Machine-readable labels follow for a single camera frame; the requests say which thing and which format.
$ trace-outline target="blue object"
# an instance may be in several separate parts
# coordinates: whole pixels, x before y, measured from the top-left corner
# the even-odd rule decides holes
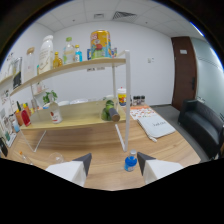
[[[136,164],[137,158],[135,158],[136,151],[131,150],[130,155],[125,159],[124,169],[128,172],[133,171]]]

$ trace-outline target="bottle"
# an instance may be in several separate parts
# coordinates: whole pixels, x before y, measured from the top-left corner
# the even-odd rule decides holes
[[[30,118],[28,113],[26,112],[25,108],[23,108],[22,112],[21,112],[21,117],[23,119],[24,124],[27,126],[29,126],[31,124],[30,122]]]
[[[30,115],[31,115],[31,114],[30,114],[30,110],[29,110],[29,107],[27,106],[26,103],[23,104],[23,108],[24,108],[24,110],[26,110],[28,116],[30,117]]]
[[[19,151],[19,154],[22,156],[22,160],[26,163],[26,164],[29,164],[29,165],[33,165],[32,161],[30,160],[30,158],[26,155],[24,155],[22,153],[22,151]]]
[[[118,99],[119,99],[119,104],[121,106],[126,106],[126,89],[125,88],[120,88],[117,90],[118,94]]]
[[[22,111],[21,111],[21,107],[20,107],[18,101],[17,101],[17,107],[18,107],[18,109],[17,109],[15,115],[16,115],[18,124],[19,124],[20,126],[22,126],[22,125],[23,125],[23,119],[22,119],[22,116],[21,116],[21,112],[22,112]]]
[[[137,106],[137,96],[133,97],[133,106]]]
[[[82,52],[79,50],[79,45],[75,45],[75,62],[82,61]]]
[[[74,47],[71,44],[71,41],[72,41],[71,37],[66,38],[66,46],[64,48],[64,55],[63,55],[65,65],[75,62],[75,51]]]
[[[29,110],[30,110],[30,116],[31,116],[31,114],[34,113],[33,105],[32,105],[31,99],[28,99],[28,100],[27,100],[27,106],[28,106],[28,108],[29,108]]]
[[[26,52],[26,67],[23,81],[26,82],[34,77],[34,47],[31,47]]]
[[[134,149],[132,149],[130,151],[129,156],[125,159],[125,165],[124,165],[124,169],[126,171],[133,171],[136,164],[137,164],[137,158],[135,158],[136,155],[136,151]]]
[[[19,129],[19,125],[18,125],[17,121],[13,121],[12,124],[13,124],[13,127],[15,129],[15,132],[16,133],[19,132],[20,129]]]
[[[42,86],[41,84],[38,82],[37,83],[37,93],[40,93],[42,91]]]
[[[62,61],[62,59],[61,59],[61,58],[58,58],[58,60],[59,60],[58,67],[60,67],[60,66],[62,66],[62,65],[63,65],[63,61]]]
[[[145,105],[145,96],[141,96],[141,105]]]
[[[141,105],[141,97],[137,96],[137,105]]]
[[[3,118],[4,125],[9,134],[12,134],[12,126],[8,117]]]
[[[50,105],[49,105],[48,109],[50,111],[50,116],[51,116],[52,122],[54,124],[60,123],[63,120],[61,117],[60,108],[59,108],[58,104],[53,101],[52,93],[48,95],[48,98],[50,100]]]
[[[60,60],[59,60],[59,57],[58,57],[58,52],[56,51],[54,54],[55,54],[55,58],[54,58],[54,61],[53,61],[53,68],[57,68],[57,67],[59,67]]]
[[[49,35],[43,39],[39,55],[39,74],[53,69],[53,36]]]

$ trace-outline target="yellow object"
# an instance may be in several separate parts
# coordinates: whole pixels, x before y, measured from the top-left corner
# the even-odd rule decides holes
[[[53,60],[53,68],[59,67],[59,64],[60,64],[60,60],[58,57],[58,52],[55,52],[55,58]]]
[[[91,60],[111,58],[110,33],[106,30],[97,30],[91,33]]]

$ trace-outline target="potted plant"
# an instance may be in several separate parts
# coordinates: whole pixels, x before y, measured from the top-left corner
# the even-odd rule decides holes
[[[53,94],[53,98],[54,98],[54,101],[58,98],[57,94],[54,92],[54,90],[51,90],[51,92],[46,92],[46,96],[43,96],[43,101],[44,101],[44,106],[48,106],[46,104],[49,104],[50,103],[50,100],[49,100],[49,94]]]

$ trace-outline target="book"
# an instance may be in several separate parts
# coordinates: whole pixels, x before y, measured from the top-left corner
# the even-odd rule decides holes
[[[156,142],[156,138],[169,135],[176,131],[166,120],[155,114],[151,117],[140,117],[137,119],[138,123],[146,132],[147,136]]]

